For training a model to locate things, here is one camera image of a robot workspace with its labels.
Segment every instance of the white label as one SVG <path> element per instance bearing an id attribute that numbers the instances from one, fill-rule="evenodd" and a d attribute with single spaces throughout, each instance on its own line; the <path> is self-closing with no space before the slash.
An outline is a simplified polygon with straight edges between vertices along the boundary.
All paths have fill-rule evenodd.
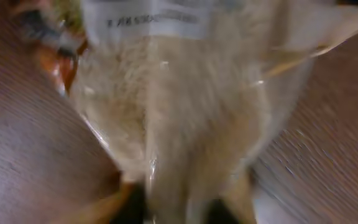
<path id="1" fill-rule="evenodd" d="M 206 0 L 83 0 L 85 29 L 91 43 L 128 37 L 170 35 L 202 39 L 211 7 Z"/>

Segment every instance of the transparent bag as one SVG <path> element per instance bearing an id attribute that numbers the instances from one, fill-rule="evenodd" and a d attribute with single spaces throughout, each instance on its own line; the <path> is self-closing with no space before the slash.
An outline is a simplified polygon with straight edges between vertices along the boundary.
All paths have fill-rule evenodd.
<path id="1" fill-rule="evenodd" d="M 156 223 L 203 223 L 219 197 L 254 222 L 248 193 L 239 193 L 246 168 L 283 128 L 313 58 L 358 32 L 358 7 L 311 0 L 82 0 L 81 8 L 75 30 L 83 24 L 87 42 L 48 25 L 59 41 L 43 38 L 38 60 L 122 182 L 145 184 Z M 37 10 L 47 10 L 45 21 L 62 18 Z"/>

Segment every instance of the plastic bag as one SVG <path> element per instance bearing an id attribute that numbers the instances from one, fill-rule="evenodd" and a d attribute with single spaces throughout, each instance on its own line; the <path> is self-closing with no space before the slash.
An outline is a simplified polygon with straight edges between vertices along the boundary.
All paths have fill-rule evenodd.
<path id="1" fill-rule="evenodd" d="M 123 182 L 146 183 L 157 223 L 202 223 L 220 196 L 252 220 L 233 200 L 239 177 L 283 127 L 312 57 L 358 32 L 358 8 L 309 0 L 82 0 L 74 31 L 41 6 L 21 14 L 44 21 L 30 26 L 42 65 Z"/>

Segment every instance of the wooden table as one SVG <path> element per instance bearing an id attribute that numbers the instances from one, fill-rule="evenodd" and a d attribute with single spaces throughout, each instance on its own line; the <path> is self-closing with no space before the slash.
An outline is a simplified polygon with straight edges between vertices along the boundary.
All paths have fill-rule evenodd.
<path id="1" fill-rule="evenodd" d="M 114 192 L 118 174 L 16 30 L 0 0 L 0 223 L 45 223 Z M 358 36 L 317 61 L 255 176 L 260 223 L 358 223 Z"/>

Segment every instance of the brown wooden surface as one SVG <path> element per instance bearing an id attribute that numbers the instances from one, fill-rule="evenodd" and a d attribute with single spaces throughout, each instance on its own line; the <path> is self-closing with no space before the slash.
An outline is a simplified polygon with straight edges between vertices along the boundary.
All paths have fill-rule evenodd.
<path id="1" fill-rule="evenodd" d="M 113 192 L 117 171 L 16 29 L 0 0 L 0 223 L 45 223 Z M 358 36 L 318 60 L 255 175 L 260 223 L 358 223 Z"/>

